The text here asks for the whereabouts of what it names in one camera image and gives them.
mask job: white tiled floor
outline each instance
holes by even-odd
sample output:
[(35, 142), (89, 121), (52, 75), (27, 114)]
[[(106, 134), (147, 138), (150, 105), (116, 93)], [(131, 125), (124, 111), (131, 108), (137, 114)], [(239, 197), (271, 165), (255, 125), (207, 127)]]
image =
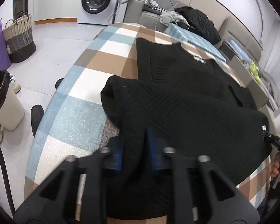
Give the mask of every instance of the white tiled floor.
[[(36, 25), (33, 38), (36, 52), (27, 60), (12, 64), (8, 71), (16, 75), (22, 89), (17, 94), (25, 116), (18, 128), (10, 132), (4, 129), (1, 143), (15, 208), (24, 201), (24, 181), (30, 149), (33, 143), (31, 108), (40, 104), (47, 108), (55, 93), (55, 83), (64, 78), (82, 52), (104, 28), (99, 25), (55, 23)], [(0, 202), (10, 213), (0, 168)]]

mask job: washing machine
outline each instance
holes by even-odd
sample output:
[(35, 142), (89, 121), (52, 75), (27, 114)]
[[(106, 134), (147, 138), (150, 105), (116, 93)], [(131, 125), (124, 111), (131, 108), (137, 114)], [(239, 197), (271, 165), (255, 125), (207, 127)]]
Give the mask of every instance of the washing machine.
[(114, 22), (118, 0), (81, 0), (78, 23), (109, 25)]

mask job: wicker laundry basket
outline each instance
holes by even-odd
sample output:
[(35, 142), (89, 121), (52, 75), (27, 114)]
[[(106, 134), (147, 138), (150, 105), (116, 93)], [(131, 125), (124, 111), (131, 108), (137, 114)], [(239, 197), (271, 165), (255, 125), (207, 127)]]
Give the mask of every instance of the wicker laundry basket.
[[(6, 27), (9, 21), (13, 21), (13, 23)], [(25, 14), (15, 21), (12, 19), (9, 21), (3, 30), (7, 52), (12, 63), (19, 63), (29, 58), (36, 50), (32, 37), (31, 14)]]

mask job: trash can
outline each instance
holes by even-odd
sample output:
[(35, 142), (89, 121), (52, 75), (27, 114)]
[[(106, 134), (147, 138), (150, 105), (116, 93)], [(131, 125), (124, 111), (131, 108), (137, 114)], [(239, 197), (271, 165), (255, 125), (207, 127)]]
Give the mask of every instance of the trash can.
[(9, 73), (0, 71), (0, 124), (13, 131), (21, 123), (24, 109), (9, 81)]

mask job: metal bolt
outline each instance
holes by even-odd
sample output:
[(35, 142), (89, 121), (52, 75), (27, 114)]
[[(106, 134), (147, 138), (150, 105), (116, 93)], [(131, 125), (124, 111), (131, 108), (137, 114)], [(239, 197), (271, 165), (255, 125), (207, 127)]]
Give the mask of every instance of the metal bolt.
[(198, 160), (200, 162), (206, 162), (206, 161), (209, 161), (210, 159), (211, 158), (209, 156), (207, 156), (207, 155), (201, 155), (201, 156), (198, 157)]
[(102, 148), (100, 149), (100, 152), (101, 152), (101, 153), (109, 153), (109, 152), (110, 152), (110, 148), (109, 148), (109, 147), (102, 147)]
[(175, 149), (173, 147), (165, 147), (163, 150), (166, 154), (175, 153)]
[(67, 158), (65, 159), (66, 161), (75, 161), (76, 156), (74, 155), (68, 155)]

